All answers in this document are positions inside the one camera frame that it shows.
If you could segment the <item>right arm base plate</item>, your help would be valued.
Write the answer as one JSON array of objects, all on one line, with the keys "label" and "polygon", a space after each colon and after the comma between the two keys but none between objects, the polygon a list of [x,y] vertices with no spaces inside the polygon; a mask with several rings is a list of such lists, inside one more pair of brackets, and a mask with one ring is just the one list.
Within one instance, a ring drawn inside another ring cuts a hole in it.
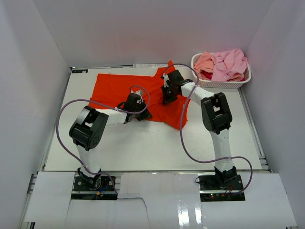
[{"label": "right arm base plate", "polygon": [[216,175],[203,175],[195,179],[200,188],[201,202],[233,202],[245,201],[244,188],[240,175],[233,180],[221,184]]}]

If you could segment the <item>orange t shirt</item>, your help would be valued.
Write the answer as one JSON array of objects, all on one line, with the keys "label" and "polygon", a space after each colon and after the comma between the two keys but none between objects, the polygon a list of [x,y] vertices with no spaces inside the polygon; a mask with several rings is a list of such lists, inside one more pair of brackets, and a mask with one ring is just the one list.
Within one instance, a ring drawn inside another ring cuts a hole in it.
[{"label": "orange t shirt", "polygon": [[90,100],[99,104],[89,103],[89,106],[106,109],[107,105],[138,112],[148,105],[137,118],[162,122],[177,130],[184,127],[187,116],[182,111],[186,98],[179,95],[174,102],[163,104],[162,75],[175,71],[172,63],[168,62],[169,68],[158,68],[154,76],[98,74]]}]

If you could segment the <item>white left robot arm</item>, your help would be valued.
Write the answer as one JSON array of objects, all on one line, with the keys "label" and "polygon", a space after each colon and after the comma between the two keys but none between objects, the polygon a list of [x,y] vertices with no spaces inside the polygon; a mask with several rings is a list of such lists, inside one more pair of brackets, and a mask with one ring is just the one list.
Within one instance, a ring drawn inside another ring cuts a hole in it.
[{"label": "white left robot arm", "polygon": [[138,121],[152,118],[142,95],[142,90],[130,92],[126,101],[115,109],[85,106],[70,128],[69,136],[76,145],[82,161],[78,174],[89,190],[97,190],[101,185],[101,169],[95,148],[100,143],[106,126],[126,124],[134,118]]}]

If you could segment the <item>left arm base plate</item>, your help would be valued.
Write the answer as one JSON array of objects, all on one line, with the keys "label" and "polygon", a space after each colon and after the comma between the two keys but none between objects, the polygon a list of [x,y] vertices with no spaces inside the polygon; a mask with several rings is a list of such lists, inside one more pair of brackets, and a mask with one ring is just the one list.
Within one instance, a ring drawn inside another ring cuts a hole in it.
[{"label": "left arm base plate", "polygon": [[108,176],[101,176],[95,185],[92,185],[82,179],[75,177],[71,199],[72,200],[117,200],[117,194],[113,185],[117,188],[118,179],[112,176],[112,181]]}]

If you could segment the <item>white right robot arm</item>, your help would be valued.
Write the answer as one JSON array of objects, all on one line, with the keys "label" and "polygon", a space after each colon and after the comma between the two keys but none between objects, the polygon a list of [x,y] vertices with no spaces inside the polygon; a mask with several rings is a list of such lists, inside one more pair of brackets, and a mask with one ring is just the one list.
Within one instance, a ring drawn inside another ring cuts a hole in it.
[{"label": "white right robot arm", "polygon": [[214,94],[184,79],[178,70],[161,76],[163,79],[163,104],[173,103],[178,96],[185,97],[201,107],[203,125],[210,133],[215,154],[215,184],[220,190],[227,190],[236,178],[237,172],[229,143],[229,129],[233,120],[224,93]]}]

